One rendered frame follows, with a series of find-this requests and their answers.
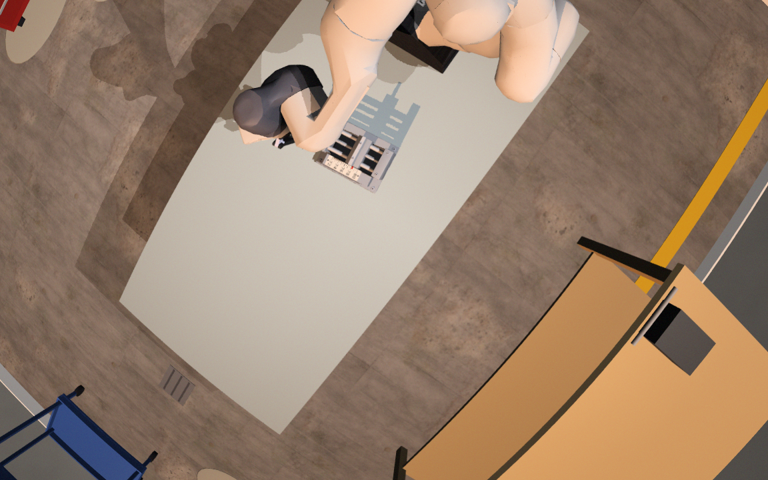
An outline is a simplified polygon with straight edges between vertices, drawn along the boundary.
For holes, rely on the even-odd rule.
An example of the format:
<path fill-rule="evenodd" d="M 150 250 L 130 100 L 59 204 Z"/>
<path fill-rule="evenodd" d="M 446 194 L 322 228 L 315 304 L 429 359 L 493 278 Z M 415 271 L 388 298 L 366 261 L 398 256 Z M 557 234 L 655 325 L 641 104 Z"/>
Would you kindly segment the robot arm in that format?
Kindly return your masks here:
<path fill-rule="evenodd" d="M 568 0 L 331 0 L 320 25 L 331 94 L 307 65 L 275 70 L 234 101 L 244 145 L 290 132 L 310 152 L 333 145 L 374 84 L 386 42 L 412 9 L 425 45 L 499 58 L 495 84 L 518 103 L 545 90 L 579 22 Z"/>

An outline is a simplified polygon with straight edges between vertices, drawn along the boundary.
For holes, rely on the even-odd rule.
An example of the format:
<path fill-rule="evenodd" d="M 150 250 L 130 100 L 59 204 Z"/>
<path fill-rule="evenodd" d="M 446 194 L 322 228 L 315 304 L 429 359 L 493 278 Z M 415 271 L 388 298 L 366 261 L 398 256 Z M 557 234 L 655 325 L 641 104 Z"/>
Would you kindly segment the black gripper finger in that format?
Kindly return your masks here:
<path fill-rule="evenodd" d="M 286 145 L 292 145 L 292 143 L 295 143 L 295 140 L 293 139 L 292 135 L 289 135 L 288 137 L 286 137 L 285 139 L 282 139 L 282 140 L 275 139 L 273 141 L 272 145 L 275 146 L 275 148 L 280 148 L 281 149 L 281 148 L 283 148 Z"/>

